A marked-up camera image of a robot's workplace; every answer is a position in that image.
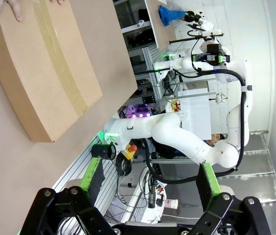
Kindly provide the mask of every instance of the bolt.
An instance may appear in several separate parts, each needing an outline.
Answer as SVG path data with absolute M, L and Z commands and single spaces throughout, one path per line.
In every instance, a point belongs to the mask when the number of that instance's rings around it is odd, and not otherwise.
M 72 188 L 71 190 L 70 190 L 70 192 L 71 192 L 71 194 L 77 194 L 78 193 L 78 190 L 76 189 L 76 188 Z
M 230 197 L 229 197 L 228 194 L 224 194 L 224 195 L 223 195 L 223 198 L 224 198 L 224 200 L 226 200 L 226 201 L 228 201 L 228 200 L 230 199 Z
M 252 198 L 249 198 L 249 199 L 248 199 L 248 202 L 249 202 L 250 205 L 253 205 L 253 204 L 254 204 L 254 200 L 253 200 Z
M 113 229 L 114 230 L 114 232 L 117 234 L 117 235 L 121 235 L 121 233 L 120 233 L 120 230 L 119 229 Z
M 46 196 L 46 197 L 49 197 L 50 195 L 51 195 L 51 192 L 50 192 L 49 190 L 46 190 L 46 191 L 45 191 L 45 196 Z

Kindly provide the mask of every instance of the brown tape strip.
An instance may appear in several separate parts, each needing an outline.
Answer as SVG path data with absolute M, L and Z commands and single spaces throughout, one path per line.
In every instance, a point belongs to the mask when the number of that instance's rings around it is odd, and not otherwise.
M 77 115 L 80 117 L 87 110 L 87 104 L 80 94 L 75 80 L 69 70 L 69 66 L 65 60 L 65 56 L 62 52 L 59 40 L 52 25 L 46 0 L 33 0 L 32 2 L 35 16 L 50 59 L 54 65 L 65 93 L 67 94 Z

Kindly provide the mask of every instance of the paper cup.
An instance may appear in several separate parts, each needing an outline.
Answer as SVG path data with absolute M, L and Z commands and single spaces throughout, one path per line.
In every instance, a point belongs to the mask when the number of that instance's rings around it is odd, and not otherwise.
M 164 203 L 164 207 L 166 208 L 172 208 L 172 209 L 177 209 L 178 207 L 178 199 L 173 200 L 173 199 L 166 199 Z

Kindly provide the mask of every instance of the black cylinder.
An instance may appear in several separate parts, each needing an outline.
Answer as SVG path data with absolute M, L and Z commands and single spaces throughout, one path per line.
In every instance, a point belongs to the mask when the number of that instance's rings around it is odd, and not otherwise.
M 113 160 L 116 156 L 116 149 L 113 143 L 110 144 L 94 144 L 91 148 L 92 157 L 100 157 L 102 159 Z

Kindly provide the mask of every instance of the white cup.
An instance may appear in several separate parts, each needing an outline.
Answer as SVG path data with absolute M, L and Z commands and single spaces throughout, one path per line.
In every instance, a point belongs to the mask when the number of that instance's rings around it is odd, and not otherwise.
M 172 209 L 177 209 L 178 207 L 178 199 L 173 200 L 173 199 L 166 199 L 164 202 L 164 207 L 166 208 L 172 208 Z

